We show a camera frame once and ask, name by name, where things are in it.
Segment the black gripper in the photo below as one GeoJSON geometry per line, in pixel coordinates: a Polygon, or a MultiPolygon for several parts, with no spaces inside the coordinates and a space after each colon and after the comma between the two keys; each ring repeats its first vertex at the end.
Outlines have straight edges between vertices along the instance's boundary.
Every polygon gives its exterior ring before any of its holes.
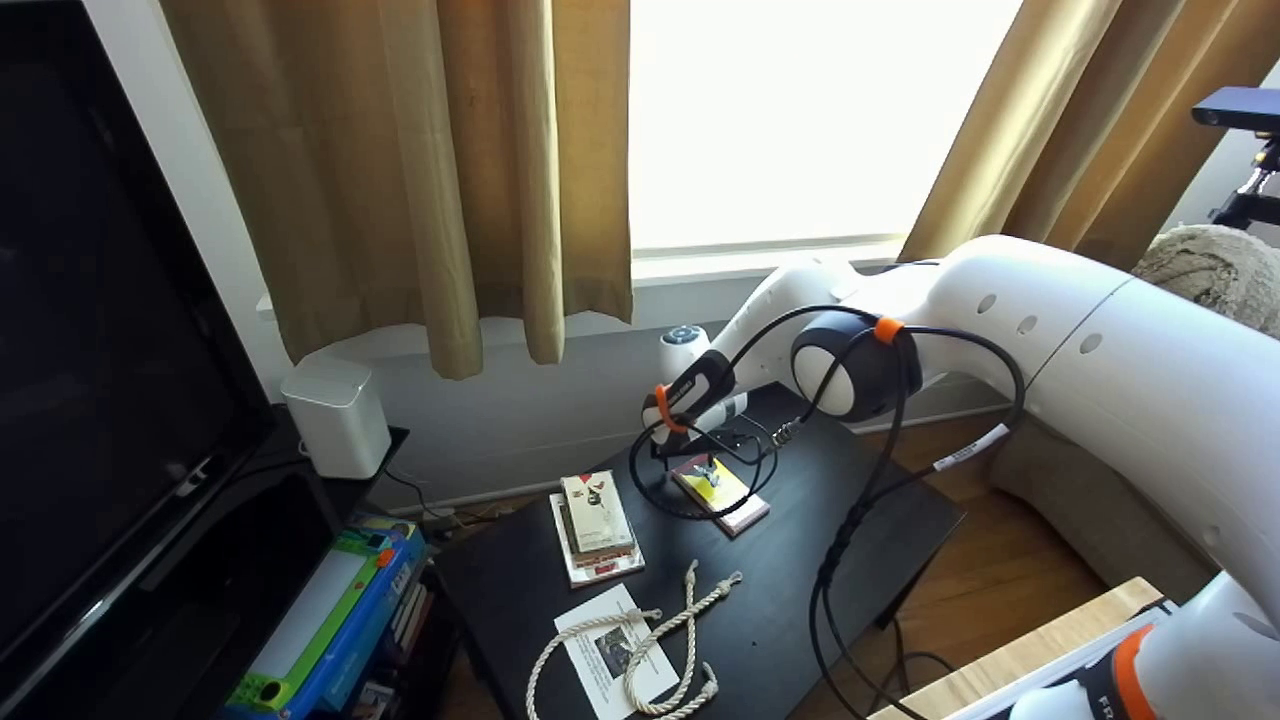
{"type": "Polygon", "coordinates": [[[754,416],[733,416],[722,427],[710,432],[720,456],[735,466],[765,466],[781,454],[789,427],[765,426],[754,416]]]}

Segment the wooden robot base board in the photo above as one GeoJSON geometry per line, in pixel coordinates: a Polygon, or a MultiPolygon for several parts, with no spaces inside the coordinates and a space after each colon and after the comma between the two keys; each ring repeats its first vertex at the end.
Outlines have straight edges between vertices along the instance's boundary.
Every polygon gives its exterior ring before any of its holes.
{"type": "Polygon", "coordinates": [[[1145,608],[1160,605],[1164,594],[1145,576],[1133,576],[1039,627],[959,666],[957,671],[909,693],[898,705],[885,705],[873,720],[967,720],[1021,682],[1081,658],[1091,640],[1122,632],[1145,608]]]}

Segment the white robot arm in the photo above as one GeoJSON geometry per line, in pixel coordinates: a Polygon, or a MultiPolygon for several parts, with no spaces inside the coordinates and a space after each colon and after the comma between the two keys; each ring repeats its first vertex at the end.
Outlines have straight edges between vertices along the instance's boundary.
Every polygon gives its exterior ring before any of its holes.
{"type": "Polygon", "coordinates": [[[1164,620],[1002,696],[1001,720],[1280,720],[1280,341],[1088,257],[978,235],[923,273],[775,269],[651,387],[645,426],[671,454],[765,385],[876,412],[887,358],[1002,393],[1217,564],[1164,620]]]}

